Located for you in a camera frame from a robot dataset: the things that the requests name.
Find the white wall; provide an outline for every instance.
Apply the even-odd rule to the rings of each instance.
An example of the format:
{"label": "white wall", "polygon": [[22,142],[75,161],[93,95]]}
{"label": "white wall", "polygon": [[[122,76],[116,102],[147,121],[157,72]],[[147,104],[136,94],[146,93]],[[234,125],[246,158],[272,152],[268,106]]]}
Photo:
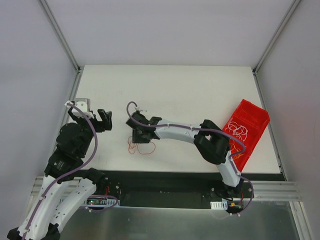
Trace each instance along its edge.
{"label": "white wall", "polygon": [[25,213],[75,78],[38,1],[0,1],[0,239]]}
{"label": "white wall", "polygon": [[281,161],[320,239],[320,1],[302,1],[258,73]]}
{"label": "white wall", "polygon": [[257,64],[293,0],[48,0],[79,65]]}

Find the red plastic container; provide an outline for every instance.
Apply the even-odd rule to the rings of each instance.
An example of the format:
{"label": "red plastic container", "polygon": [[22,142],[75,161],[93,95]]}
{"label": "red plastic container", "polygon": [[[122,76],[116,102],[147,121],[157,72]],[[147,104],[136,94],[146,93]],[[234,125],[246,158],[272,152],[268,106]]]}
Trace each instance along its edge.
{"label": "red plastic container", "polygon": [[[225,133],[238,138],[246,147],[244,153],[233,157],[239,171],[244,169],[269,122],[270,117],[266,110],[243,99],[224,126]],[[230,139],[230,149],[234,154],[241,150],[241,145]]]}

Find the robotic arm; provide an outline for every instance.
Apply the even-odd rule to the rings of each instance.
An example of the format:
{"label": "robotic arm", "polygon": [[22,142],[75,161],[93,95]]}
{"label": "robotic arm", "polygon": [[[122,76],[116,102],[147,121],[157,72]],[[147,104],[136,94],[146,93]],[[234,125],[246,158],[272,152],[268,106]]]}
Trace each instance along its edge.
{"label": "robotic arm", "polygon": [[75,211],[97,191],[97,187],[105,189],[108,184],[102,172],[91,168],[75,190],[58,206],[69,181],[74,179],[72,173],[83,165],[82,158],[95,134],[92,127],[96,133],[112,129],[112,112],[98,109],[102,119],[98,121],[90,111],[89,99],[78,98],[68,105],[71,107],[68,114],[76,123],[67,123],[60,129],[56,150],[45,168],[37,199],[22,225],[9,231],[7,238],[10,240],[58,240],[60,232]]}
{"label": "robotic arm", "polygon": [[241,190],[243,180],[231,155],[229,138],[210,120],[201,124],[185,124],[153,116],[148,120],[139,110],[135,111],[126,124],[132,128],[133,143],[149,143],[152,139],[174,139],[194,144],[202,157],[215,164],[222,175],[229,196]]}

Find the cable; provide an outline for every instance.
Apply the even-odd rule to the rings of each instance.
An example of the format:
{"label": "cable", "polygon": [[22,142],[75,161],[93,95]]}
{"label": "cable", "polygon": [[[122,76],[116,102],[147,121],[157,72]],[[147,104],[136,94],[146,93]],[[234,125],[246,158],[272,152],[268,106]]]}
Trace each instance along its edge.
{"label": "cable", "polygon": [[176,128],[182,128],[182,129],[188,129],[188,130],[196,130],[196,131],[203,131],[203,132],[213,132],[213,133],[217,133],[217,134],[221,134],[227,138],[230,138],[232,140],[234,140],[235,142],[237,142],[238,144],[241,145],[242,147],[242,150],[241,151],[238,151],[238,152],[235,152],[233,154],[231,154],[229,156],[229,159],[231,159],[234,155],[237,155],[237,154],[242,154],[246,151],[246,146],[244,145],[244,143],[242,141],[240,141],[238,138],[230,135],[230,134],[227,134],[225,133],[224,131],[221,131],[221,130],[216,130],[216,129],[211,129],[211,128],[198,128],[198,127],[190,127],[190,126],[184,126],[184,125],[180,125],[180,124],[159,124],[159,125],[148,125],[148,124],[143,124],[137,120],[135,120],[130,112],[129,112],[129,106],[131,104],[134,104],[136,108],[138,108],[138,104],[136,104],[134,101],[130,101],[127,106],[126,106],[126,113],[128,114],[129,118],[136,124],[142,126],[142,127],[146,127],[146,128],[162,128],[162,127],[176,127]]}
{"label": "cable", "polygon": [[129,152],[131,155],[133,155],[133,154],[136,153],[136,150],[134,150],[134,152],[131,152],[131,151],[130,151],[130,150],[133,150],[134,148],[136,148],[137,151],[138,151],[138,153],[141,154],[141,155],[150,155],[150,154],[152,154],[152,153],[156,150],[156,144],[151,141],[150,143],[153,144],[154,149],[153,149],[151,152],[142,153],[142,152],[140,152],[140,150],[139,150],[139,145],[140,145],[140,143],[134,143],[134,144],[132,145],[132,140],[130,141],[130,139],[132,139],[132,136],[130,136],[130,137],[128,138],[128,141],[127,141],[128,145],[129,145],[129,147],[128,147],[128,152]]}
{"label": "cable", "polygon": [[81,111],[78,107],[76,107],[75,105],[70,104],[70,103],[67,103],[66,105],[71,107],[71,108],[73,108],[73,109],[75,109],[75,110],[77,110],[84,117],[86,122],[89,124],[89,127],[91,128],[92,133],[93,133],[93,137],[94,137],[94,149],[93,149],[93,152],[92,152],[91,156],[88,158],[88,160],[84,164],[82,164],[81,166],[79,166],[79,167],[77,167],[77,168],[75,168],[75,169],[73,169],[73,170],[71,170],[71,171],[59,176],[54,181],[52,181],[50,183],[50,185],[44,190],[43,194],[41,195],[42,198],[38,201],[38,203],[36,204],[32,214],[30,216],[30,219],[29,219],[29,221],[28,221],[28,223],[27,223],[27,225],[25,227],[26,232],[23,234],[21,240],[25,240],[26,239],[26,236],[27,236],[27,233],[28,233],[29,228],[31,226],[31,223],[32,223],[33,219],[35,218],[35,215],[36,215],[36,213],[37,213],[42,201],[46,199],[46,194],[49,192],[49,190],[52,188],[52,186],[54,184],[56,184],[58,181],[60,181],[61,179],[65,178],[65,177],[67,177],[67,176],[69,176],[71,174],[74,174],[75,172],[77,172],[80,169],[82,169],[85,166],[87,166],[91,162],[91,160],[94,158],[94,156],[96,155],[96,152],[97,152],[97,149],[98,149],[98,136],[97,136],[97,133],[96,133],[96,130],[95,130],[94,126],[92,125],[92,123],[89,120],[89,118],[87,117],[87,115],[85,115],[84,112]]}
{"label": "cable", "polygon": [[[237,168],[236,168],[236,166],[235,166],[235,164],[234,164],[233,161],[231,161],[231,166],[232,166],[234,172],[237,174],[237,173],[238,173],[238,170],[237,170]],[[241,213],[242,213],[244,210],[246,210],[246,209],[251,205],[252,200],[254,199],[255,193],[254,193],[254,185],[252,184],[252,182],[251,182],[248,178],[246,178],[246,177],[244,177],[244,176],[242,176],[242,175],[239,175],[239,177],[240,177],[241,179],[243,179],[244,181],[247,181],[247,182],[250,184],[250,187],[251,187],[251,197],[250,197],[250,200],[249,200],[249,202],[247,203],[247,205],[243,208],[243,210],[241,211]]]}

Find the white table surface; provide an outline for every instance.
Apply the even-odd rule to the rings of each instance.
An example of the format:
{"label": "white table surface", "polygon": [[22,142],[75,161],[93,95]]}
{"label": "white table surface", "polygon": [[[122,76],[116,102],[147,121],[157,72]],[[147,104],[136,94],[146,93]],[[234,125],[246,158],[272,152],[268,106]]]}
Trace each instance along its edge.
{"label": "white table surface", "polygon": [[[85,167],[99,170],[218,172],[186,142],[153,140],[154,153],[129,154],[127,140],[132,130],[125,124],[129,101],[147,110],[143,114],[148,119],[156,116],[188,124],[210,119],[221,129],[242,99],[261,107],[251,68],[234,66],[86,65],[76,97],[91,99],[95,114],[97,109],[112,111],[112,131],[98,133],[96,156]],[[140,145],[139,149],[143,152],[152,147]],[[268,128],[243,172],[280,172]]]}

